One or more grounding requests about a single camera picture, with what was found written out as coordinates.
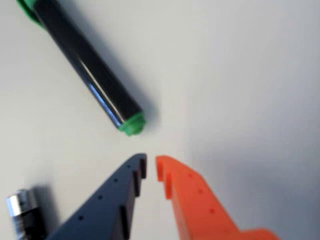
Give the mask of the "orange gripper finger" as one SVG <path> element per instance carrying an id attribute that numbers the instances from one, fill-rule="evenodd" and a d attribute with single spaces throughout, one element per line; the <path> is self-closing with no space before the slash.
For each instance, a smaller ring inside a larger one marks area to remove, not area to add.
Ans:
<path id="1" fill-rule="evenodd" d="M 167 155 L 155 158 L 158 181 L 172 203 L 181 240 L 276 240 L 270 230 L 240 230 L 205 179 L 194 169 Z"/>

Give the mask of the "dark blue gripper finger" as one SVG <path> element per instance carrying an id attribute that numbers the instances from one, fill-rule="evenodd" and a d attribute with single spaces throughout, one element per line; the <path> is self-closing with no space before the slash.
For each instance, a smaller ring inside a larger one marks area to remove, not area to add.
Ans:
<path id="1" fill-rule="evenodd" d="M 48 239 L 128 240 L 135 199 L 146 177 L 146 154 L 133 155 Z"/>

